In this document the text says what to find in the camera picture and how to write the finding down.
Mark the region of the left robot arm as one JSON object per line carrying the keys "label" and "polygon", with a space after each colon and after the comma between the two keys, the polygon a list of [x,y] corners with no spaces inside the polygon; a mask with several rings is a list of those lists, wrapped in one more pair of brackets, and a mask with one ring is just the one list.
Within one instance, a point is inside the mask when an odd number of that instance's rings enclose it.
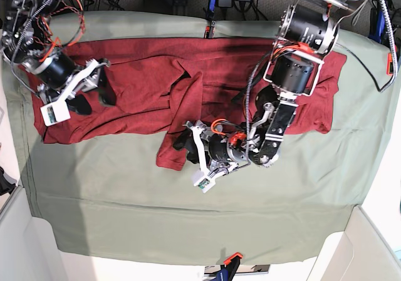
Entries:
{"label": "left robot arm", "polygon": [[[296,116],[296,99],[313,94],[325,58],[338,46],[340,23],[359,13],[369,0],[312,0],[322,12],[299,1],[285,10],[273,47],[253,68],[247,86],[236,96],[244,103],[245,121],[225,133],[225,119],[210,126],[186,122],[173,147],[200,166],[199,180],[211,181],[254,164],[269,167],[279,158],[284,132]],[[388,36],[387,72],[399,71],[393,27],[386,0],[377,0]]]}

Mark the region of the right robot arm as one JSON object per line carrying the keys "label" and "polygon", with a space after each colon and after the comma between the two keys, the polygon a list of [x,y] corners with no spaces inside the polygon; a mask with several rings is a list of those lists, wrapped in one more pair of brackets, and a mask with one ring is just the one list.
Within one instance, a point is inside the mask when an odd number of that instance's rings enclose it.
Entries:
{"label": "right robot arm", "polygon": [[[79,20],[76,33],[65,43],[49,26],[51,17],[64,10],[77,14]],[[117,96],[105,71],[109,60],[91,59],[79,65],[65,53],[85,31],[82,0],[12,0],[1,36],[3,55],[12,68],[21,65],[41,80],[31,92],[44,105],[61,101],[67,111],[90,115],[84,93],[96,91],[103,106],[115,106]]]}

